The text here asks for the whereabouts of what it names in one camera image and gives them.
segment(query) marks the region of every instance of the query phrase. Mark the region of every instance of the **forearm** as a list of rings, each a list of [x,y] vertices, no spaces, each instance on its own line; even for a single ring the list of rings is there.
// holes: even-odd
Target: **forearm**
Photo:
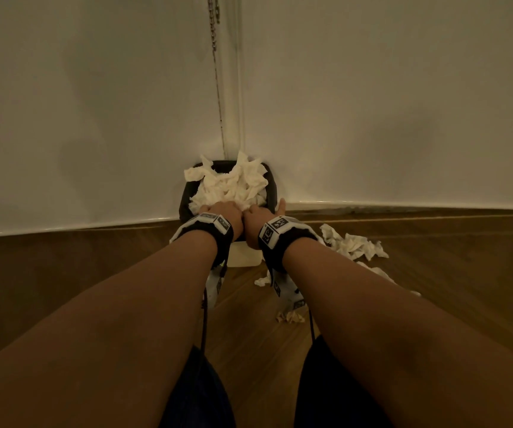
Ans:
[[[513,425],[513,354],[311,239],[284,254],[335,356],[397,426]]]
[[[193,231],[75,297],[0,352],[0,424],[159,422],[217,253]]]

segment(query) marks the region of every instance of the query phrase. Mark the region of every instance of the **black shorts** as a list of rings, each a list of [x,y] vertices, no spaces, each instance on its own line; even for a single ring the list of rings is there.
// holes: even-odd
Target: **black shorts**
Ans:
[[[235,426],[235,418],[223,384],[196,347],[189,354],[159,426]],[[294,426],[384,428],[392,425],[381,407],[339,363],[320,336],[312,344],[304,361]]]

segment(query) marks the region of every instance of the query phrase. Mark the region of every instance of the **hand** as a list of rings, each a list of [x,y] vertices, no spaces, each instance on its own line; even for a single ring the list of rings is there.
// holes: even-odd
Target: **hand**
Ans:
[[[286,214],[286,201],[284,198],[280,199],[278,205],[278,211],[275,215],[264,207],[258,207],[253,204],[251,208],[243,212],[244,218],[244,236],[247,239],[247,245],[252,249],[260,249],[258,245],[258,235],[264,224],[266,224],[274,216],[280,216]]]
[[[203,205],[199,209],[199,213],[214,213],[215,215],[223,215],[224,218],[229,221],[232,225],[234,236],[233,241],[238,239],[243,233],[243,212],[240,211],[239,207],[234,201],[227,202],[216,202],[212,206]]]

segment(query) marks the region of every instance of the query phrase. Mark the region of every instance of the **wrist strap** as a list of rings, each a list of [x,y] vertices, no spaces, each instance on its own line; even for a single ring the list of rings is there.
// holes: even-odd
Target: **wrist strap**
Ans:
[[[324,240],[314,232],[312,227],[293,217],[276,216],[264,224],[259,233],[258,243],[268,269],[286,273],[282,266],[284,252],[300,237],[312,238],[324,244]]]
[[[169,243],[193,230],[206,231],[213,236],[217,242],[217,256],[211,266],[211,269],[214,269],[228,259],[228,251],[231,248],[234,232],[231,223],[227,221],[223,215],[201,213],[200,215],[189,219],[189,221],[179,227],[177,232],[169,240]]]

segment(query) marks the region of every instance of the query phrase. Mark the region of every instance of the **person's left hand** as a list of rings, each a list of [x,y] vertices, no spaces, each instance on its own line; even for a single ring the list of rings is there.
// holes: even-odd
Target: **person's left hand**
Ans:
[[[214,213],[215,215],[223,215],[224,218],[229,221],[232,225],[234,232],[233,241],[238,239],[244,231],[243,225],[243,212],[240,211],[239,207],[234,201],[227,202],[216,202],[212,206],[203,205],[199,209],[199,213]]]

